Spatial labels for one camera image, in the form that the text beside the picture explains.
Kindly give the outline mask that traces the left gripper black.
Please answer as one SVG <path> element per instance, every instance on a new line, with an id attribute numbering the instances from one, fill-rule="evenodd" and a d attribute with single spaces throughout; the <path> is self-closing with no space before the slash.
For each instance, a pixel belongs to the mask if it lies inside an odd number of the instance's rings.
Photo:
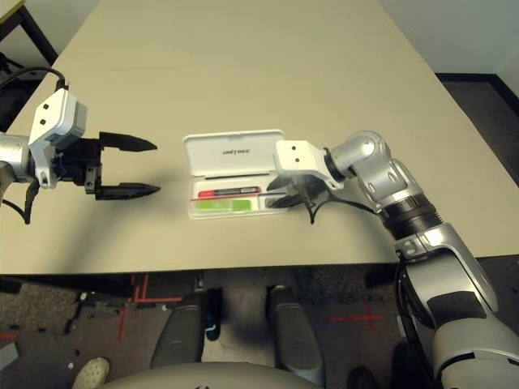
<path id="1" fill-rule="evenodd" d="M 82 186 L 87 195 L 98 201 L 130 200 L 152 195 L 159 186 L 143 183 L 120 183 L 103 186 L 101 180 L 103 147 L 124 152 L 157 150 L 157 146 L 133 135 L 101 132 L 99 139 L 80 139 L 65 149 L 57 149 L 54 156 L 54 173 L 60 182 L 73 182 Z"/>

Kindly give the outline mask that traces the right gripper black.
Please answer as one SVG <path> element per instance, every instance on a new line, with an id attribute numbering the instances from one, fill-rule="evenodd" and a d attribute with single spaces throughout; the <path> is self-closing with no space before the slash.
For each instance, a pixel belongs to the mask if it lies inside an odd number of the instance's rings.
<path id="1" fill-rule="evenodd" d="M 278 190 L 288 186 L 288 194 L 280 198 L 269 199 L 268 208 L 289 208 L 303 205 L 310 217 L 310 223 L 315 223 L 317 200 L 329 193 L 326 183 L 311 175 L 302 175 L 293 178 L 277 177 L 268 184 L 267 190 Z"/>

